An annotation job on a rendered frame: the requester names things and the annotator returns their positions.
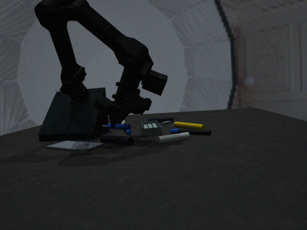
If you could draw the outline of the yellow cylinder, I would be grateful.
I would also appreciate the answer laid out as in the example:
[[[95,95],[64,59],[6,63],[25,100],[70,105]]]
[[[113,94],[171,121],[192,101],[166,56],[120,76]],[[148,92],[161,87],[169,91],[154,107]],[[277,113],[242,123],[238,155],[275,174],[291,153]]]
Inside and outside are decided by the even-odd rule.
[[[205,130],[205,125],[201,125],[201,124],[175,122],[174,126],[175,127],[190,128],[190,129],[197,129],[197,130]]]

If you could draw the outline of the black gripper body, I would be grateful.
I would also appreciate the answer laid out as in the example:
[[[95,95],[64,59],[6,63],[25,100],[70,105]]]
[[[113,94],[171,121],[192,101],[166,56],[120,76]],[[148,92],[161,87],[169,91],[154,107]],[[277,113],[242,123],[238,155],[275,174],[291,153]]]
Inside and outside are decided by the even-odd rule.
[[[116,82],[117,92],[112,95],[114,101],[111,101],[107,97],[97,98],[94,101],[94,107],[102,112],[104,115],[113,115],[114,113],[120,113],[122,108],[125,107],[129,110],[127,104],[122,104],[121,100],[126,93],[139,93],[140,89],[138,87],[133,87],[124,84],[121,80],[120,82]]]

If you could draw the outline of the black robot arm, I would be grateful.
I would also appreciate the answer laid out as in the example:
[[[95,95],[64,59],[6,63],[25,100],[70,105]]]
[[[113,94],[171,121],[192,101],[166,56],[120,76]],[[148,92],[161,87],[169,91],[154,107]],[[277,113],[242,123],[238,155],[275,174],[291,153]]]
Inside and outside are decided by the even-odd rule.
[[[82,83],[86,72],[76,63],[67,30],[68,21],[80,23],[115,53],[124,67],[120,78],[124,84],[138,87],[142,81],[143,89],[161,96],[168,76],[151,69],[154,63],[148,48],[137,39],[123,35],[89,6],[87,0],[42,0],[35,7],[35,14],[50,32],[62,66],[60,91],[69,95],[71,104],[85,104],[90,91]],[[140,97],[140,92],[126,93],[121,100],[135,115],[142,115],[152,103],[150,98]]]

